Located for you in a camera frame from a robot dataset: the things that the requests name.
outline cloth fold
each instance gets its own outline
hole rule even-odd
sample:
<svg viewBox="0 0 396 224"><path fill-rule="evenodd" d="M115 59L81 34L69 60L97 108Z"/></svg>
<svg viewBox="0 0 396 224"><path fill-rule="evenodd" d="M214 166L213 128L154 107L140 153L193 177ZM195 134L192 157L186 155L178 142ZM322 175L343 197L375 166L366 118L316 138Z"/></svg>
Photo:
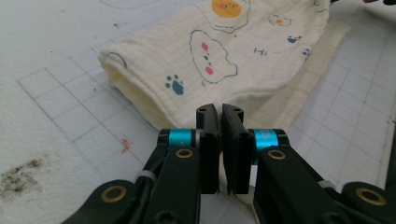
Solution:
<svg viewBox="0 0 396 224"><path fill-rule="evenodd" d="M263 110L266 118L279 112L266 106L274 96L280 92L282 101L272 100L269 107L290 102L292 83L298 83L295 94L303 92L303 82L310 89L316 84L298 74L326 28L329 4L204 1L102 50L99 61L110 84L158 130L194 128L195 109L206 104L218 111L222 104L239 106L247 123L265 125ZM293 99L300 108L304 105L304 97Z"/></svg>

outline pink spot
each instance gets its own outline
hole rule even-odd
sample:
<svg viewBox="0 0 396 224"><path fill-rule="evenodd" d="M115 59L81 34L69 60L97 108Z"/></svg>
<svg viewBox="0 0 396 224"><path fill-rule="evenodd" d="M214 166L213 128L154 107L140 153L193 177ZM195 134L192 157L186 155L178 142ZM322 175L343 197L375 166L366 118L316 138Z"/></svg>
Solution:
<svg viewBox="0 0 396 224"><path fill-rule="evenodd" d="M209 46L208 46L206 43L204 43L204 42L202 42L201 47L202 47L205 51L208 51L208 50L209 50Z"/></svg>
<svg viewBox="0 0 396 224"><path fill-rule="evenodd" d="M207 67L205 70L206 70L206 72L207 72L209 75L213 75L213 69L211 69L210 67Z"/></svg>

